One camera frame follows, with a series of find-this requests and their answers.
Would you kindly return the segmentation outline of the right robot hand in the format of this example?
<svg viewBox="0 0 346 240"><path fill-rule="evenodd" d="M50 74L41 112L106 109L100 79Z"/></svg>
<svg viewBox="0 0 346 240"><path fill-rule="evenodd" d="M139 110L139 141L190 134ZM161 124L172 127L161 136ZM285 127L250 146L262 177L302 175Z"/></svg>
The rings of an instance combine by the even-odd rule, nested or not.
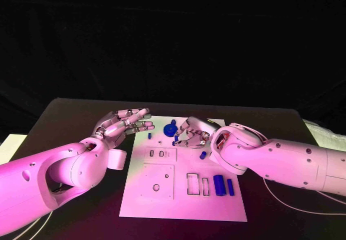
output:
<svg viewBox="0 0 346 240"><path fill-rule="evenodd" d="M177 127L174 137L178 137L182 133L187 139L175 140L172 145L190 149L201 149L207 142L211 141L216 131L221 126L210 119L198 119L190 116L181 125Z"/></svg>

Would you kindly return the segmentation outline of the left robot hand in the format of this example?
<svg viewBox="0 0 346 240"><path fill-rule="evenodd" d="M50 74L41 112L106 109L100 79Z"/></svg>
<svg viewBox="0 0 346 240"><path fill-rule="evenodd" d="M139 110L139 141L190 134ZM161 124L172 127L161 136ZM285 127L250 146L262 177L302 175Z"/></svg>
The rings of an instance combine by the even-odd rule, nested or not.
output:
<svg viewBox="0 0 346 240"><path fill-rule="evenodd" d="M90 136L103 142L108 149L113 149L126 135L155 128L152 122L148 121L149 118L148 108L110 111L96 122Z"/></svg>

